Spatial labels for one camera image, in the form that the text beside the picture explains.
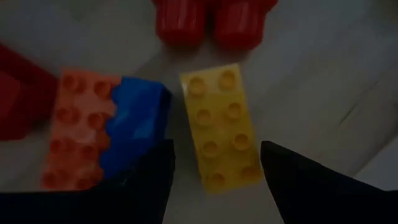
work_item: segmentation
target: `blue lego brick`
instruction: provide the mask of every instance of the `blue lego brick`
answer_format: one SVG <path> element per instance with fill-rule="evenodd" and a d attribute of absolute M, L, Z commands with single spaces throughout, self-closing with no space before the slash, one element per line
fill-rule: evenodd
<path fill-rule="evenodd" d="M 161 83 L 122 78 L 112 92 L 116 113 L 106 123 L 111 147 L 100 160 L 105 179 L 130 168 L 150 148 L 164 140 L 171 97 Z"/>

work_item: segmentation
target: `floor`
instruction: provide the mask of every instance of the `floor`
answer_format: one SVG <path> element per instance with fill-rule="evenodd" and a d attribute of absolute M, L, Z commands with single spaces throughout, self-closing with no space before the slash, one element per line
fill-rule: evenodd
<path fill-rule="evenodd" d="M 398 2 L 280 0 L 247 55 L 209 40 L 163 48 L 149 0 L 0 2 L 0 41 L 56 75 L 63 67 L 162 81 L 174 94 L 168 136 L 177 170 L 164 223 L 282 223 L 265 181 L 224 195 L 200 185 L 178 82 L 181 72 L 239 62 L 258 145 L 271 140 L 354 176 L 397 134 Z M 36 190 L 48 125 L 0 144 L 0 189 Z"/>

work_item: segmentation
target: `white floor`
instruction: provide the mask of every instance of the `white floor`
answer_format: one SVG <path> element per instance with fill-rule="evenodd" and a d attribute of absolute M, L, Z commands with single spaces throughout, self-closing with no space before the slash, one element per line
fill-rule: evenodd
<path fill-rule="evenodd" d="M 247 55 L 223 54 L 210 40 L 195 54 L 165 50 L 149 0 L 90 4 L 91 12 L 65 0 L 2 1 L 0 41 L 56 75 L 80 67 L 167 85 L 177 170 L 165 223 L 282 222 L 265 182 L 212 196 L 198 179 L 178 75 L 231 62 L 242 65 L 258 145 L 271 140 L 383 189 L 396 186 L 380 173 L 396 170 L 386 164 L 398 156 L 397 1 L 280 0 L 264 43 Z M 47 139 L 44 126 L 0 143 L 0 189 L 38 189 Z"/>

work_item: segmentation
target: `orange lego brick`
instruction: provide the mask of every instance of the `orange lego brick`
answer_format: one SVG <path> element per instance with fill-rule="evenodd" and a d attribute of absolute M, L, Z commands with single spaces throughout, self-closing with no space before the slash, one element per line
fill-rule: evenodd
<path fill-rule="evenodd" d="M 109 146 L 105 122 L 116 106 L 111 90 L 121 77 L 64 71 L 52 119 L 42 185 L 50 190 L 84 190 L 103 178 L 100 154 Z"/>
<path fill-rule="evenodd" d="M 262 178 L 238 64 L 181 76 L 203 186 L 211 193 Z"/>

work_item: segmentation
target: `yellow lego brick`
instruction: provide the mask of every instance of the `yellow lego brick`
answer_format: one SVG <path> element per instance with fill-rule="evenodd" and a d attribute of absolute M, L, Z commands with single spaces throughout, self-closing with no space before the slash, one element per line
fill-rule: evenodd
<path fill-rule="evenodd" d="M 262 177 L 238 64 L 181 75 L 199 173 L 212 193 Z"/>

